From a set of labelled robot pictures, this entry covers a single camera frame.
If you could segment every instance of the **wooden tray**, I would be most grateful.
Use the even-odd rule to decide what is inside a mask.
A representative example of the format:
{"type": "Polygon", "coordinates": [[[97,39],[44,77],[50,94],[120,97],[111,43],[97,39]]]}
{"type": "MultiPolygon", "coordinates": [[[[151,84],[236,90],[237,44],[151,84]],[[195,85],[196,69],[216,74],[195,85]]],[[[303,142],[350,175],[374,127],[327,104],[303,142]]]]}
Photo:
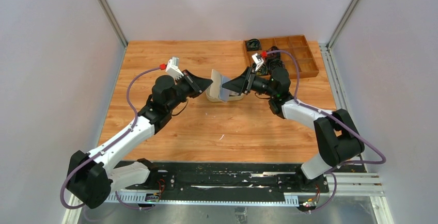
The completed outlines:
{"type": "MultiPolygon", "coordinates": [[[[318,66],[315,63],[315,58],[310,51],[304,35],[262,38],[259,39],[259,41],[262,49],[259,51],[247,51],[246,41],[243,41],[243,52],[245,54],[245,62],[248,66],[251,66],[253,63],[253,60],[251,59],[253,54],[260,54],[262,51],[266,51],[272,46],[277,46],[278,49],[288,51],[295,57],[300,71],[300,78],[311,78],[318,75],[318,66]]],[[[292,59],[287,54],[281,53],[281,60],[289,72],[289,78],[296,78],[296,69],[292,59]]]]}

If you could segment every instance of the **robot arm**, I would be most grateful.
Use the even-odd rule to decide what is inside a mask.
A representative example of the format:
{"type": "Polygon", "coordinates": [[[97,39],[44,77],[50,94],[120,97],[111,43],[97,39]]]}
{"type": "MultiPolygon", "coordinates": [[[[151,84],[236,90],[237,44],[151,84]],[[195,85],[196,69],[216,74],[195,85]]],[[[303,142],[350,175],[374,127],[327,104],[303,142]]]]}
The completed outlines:
{"type": "Polygon", "coordinates": [[[319,109],[295,99],[289,92],[289,73],[284,68],[272,70],[268,80],[256,76],[256,70],[248,67],[239,77],[224,83],[222,87],[237,93],[248,94],[253,90],[266,94],[270,97],[268,104],[273,114],[315,130],[319,153],[297,169],[295,179],[300,187],[313,185],[323,173],[364,151],[361,141],[326,116],[333,115],[357,132],[348,112],[344,109],[333,112],[319,109]],[[335,131],[342,131],[341,135],[336,135],[335,131]]]}
{"type": "Polygon", "coordinates": [[[66,187],[89,208],[98,207],[110,193],[130,185],[155,184],[154,176],[157,176],[158,170],[144,158],[128,166],[115,166],[141,142],[157,134],[170,121],[172,111],[180,103],[186,102],[187,98],[199,96],[212,83],[211,79],[197,77],[187,70],[181,72],[176,57],[169,61],[166,72],[170,76],[157,78],[146,105],[129,125],[88,153],[77,151],[71,156],[68,174],[84,161],[96,156],[72,176],[66,187]],[[117,143],[105,149],[116,140],[117,143]]]}

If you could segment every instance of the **white connector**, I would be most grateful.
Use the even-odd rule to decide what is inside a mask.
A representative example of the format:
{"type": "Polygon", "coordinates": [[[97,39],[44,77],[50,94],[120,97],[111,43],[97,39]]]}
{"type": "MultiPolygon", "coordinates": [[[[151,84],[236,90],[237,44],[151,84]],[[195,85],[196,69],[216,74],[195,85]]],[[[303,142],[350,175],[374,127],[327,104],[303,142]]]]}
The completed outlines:
{"type": "Polygon", "coordinates": [[[166,73],[172,76],[174,80],[179,80],[184,76],[181,70],[179,70],[178,64],[179,64],[179,58],[174,56],[169,60],[166,66],[166,73]]]}
{"type": "Polygon", "coordinates": [[[306,202],[303,202],[303,206],[305,206],[305,207],[315,207],[316,206],[316,202],[315,201],[306,201],[306,202]]]}
{"type": "Polygon", "coordinates": [[[261,56],[257,53],[255,53],[254,55],[252,55],[253,61],[256,64],[256,72],[261,68],[261,66],[263,65],[264,61],[261,58],[261,56]]]}

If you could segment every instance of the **wooden tabletop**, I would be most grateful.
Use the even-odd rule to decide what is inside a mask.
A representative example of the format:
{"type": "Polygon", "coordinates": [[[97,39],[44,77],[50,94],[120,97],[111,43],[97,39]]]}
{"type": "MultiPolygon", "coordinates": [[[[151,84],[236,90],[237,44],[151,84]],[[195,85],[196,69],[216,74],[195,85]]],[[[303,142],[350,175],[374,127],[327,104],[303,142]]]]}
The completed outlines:
{"type": "MultiPolygon", "coordinates": [[[[298,98],[320,108],[335,109],[318,43],[309,42],[309,45],[320,73],[317,77],[300,80],[298,98]]],[[[133,119],[126,102],[126,90],[132,78],[166,63],[172,56],[180,58],[181,70],[188,69],[205,78],[210,78],[211,69],[234,78],[246,68],[242,41],[129,42],[99,144],[133,119]]],[[[163,74],[164,71],[151,72],[134,83],[130,97],[137,110],[145,105],[155,79],[163,74]]],[[[294,88],[295,80],[292,80],[291,92],[294,88]]],[[[187,108],[179,116],[173,117],[166,127],[125,159],[302,163],[317,152],[314,131],[273,115],[267,100],[251,93],[240,101],[212,103],[203,94],[189,99],[187,108]]]]}

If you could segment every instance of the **white wall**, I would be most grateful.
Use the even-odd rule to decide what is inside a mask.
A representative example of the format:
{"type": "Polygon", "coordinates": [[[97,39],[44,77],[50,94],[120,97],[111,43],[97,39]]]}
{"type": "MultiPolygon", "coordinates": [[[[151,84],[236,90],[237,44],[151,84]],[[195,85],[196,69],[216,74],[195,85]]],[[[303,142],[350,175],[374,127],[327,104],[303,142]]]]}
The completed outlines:
{"type": "Polygon", "coordinates": [[[361,0],[334,48],[356,126],[388,158],[372,169],[395,223],[436,223],[437,3],[361,0]]]}
{"type": "Polygon", "coordinates": [[[107,0],[128,40],[242,40],[305,34],[327,42],[350,0],[107,0]]]}
{"type": "Polygon", "coordinates": [[[96,145],[124,51],[97,0],[0,7],[0,222],[60,223],[69,158],[96,145]]]}

